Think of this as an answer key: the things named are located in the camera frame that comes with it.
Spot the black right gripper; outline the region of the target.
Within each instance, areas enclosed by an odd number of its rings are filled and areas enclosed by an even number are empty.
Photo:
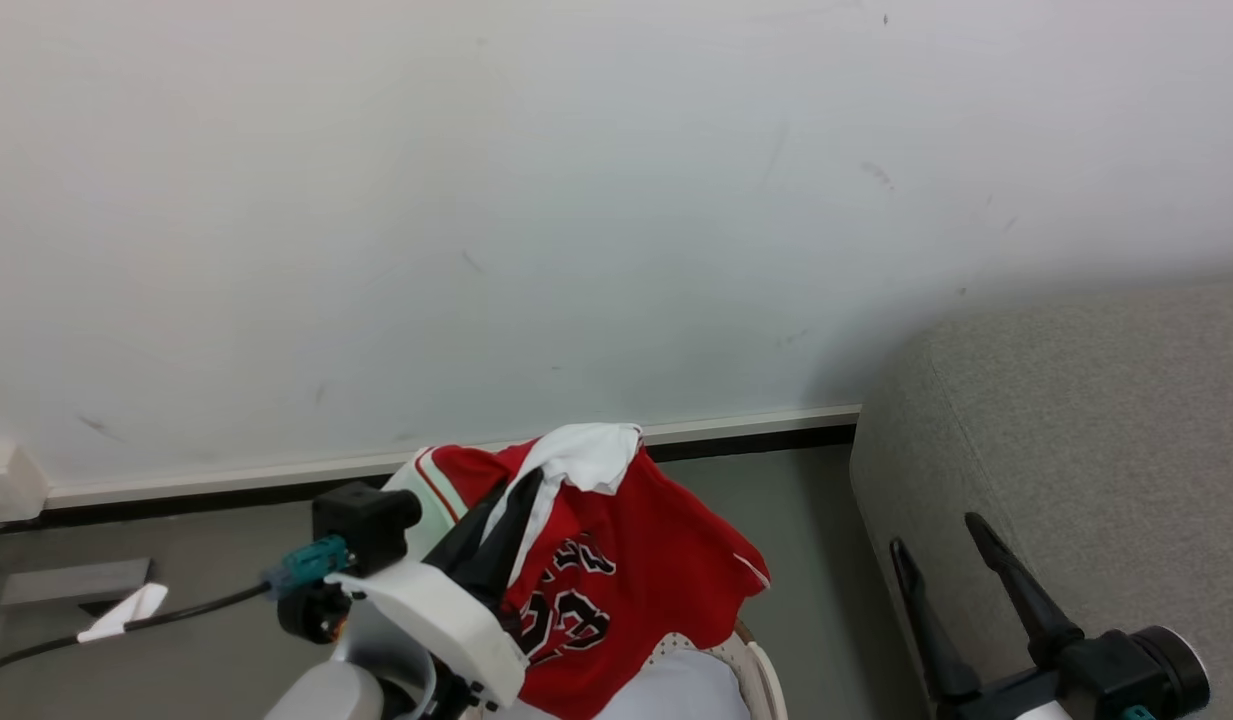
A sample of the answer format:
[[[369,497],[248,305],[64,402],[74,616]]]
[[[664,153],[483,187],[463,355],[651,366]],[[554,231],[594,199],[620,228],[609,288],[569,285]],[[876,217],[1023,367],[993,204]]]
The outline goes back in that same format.
[[[965,512],[964,523],[986,568],[997,575],[1027,634],[1027,651],[1037,666],[1054,666],[1083,629],[1055,605],[1051,594],[999,538],[986,519]],[[988,685],[956,650],[927,597],[922,571],[903,542],[889,542],[910,632],[924,673],[924,687],[937,719],[1068,719],[1060,697],[1068,669],[1027,669]]]

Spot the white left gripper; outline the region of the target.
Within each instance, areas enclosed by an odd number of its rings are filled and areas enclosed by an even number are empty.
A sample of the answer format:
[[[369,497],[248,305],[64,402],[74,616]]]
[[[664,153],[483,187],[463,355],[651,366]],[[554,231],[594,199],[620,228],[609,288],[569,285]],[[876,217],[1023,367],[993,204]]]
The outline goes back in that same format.
[[[526,657],[493,612],[506,610],[540,483],[540,468],[498,483],[423,562],[366,578],[328,575],[351,600],[334,660],[409,694],[416,711],[514,706]]]

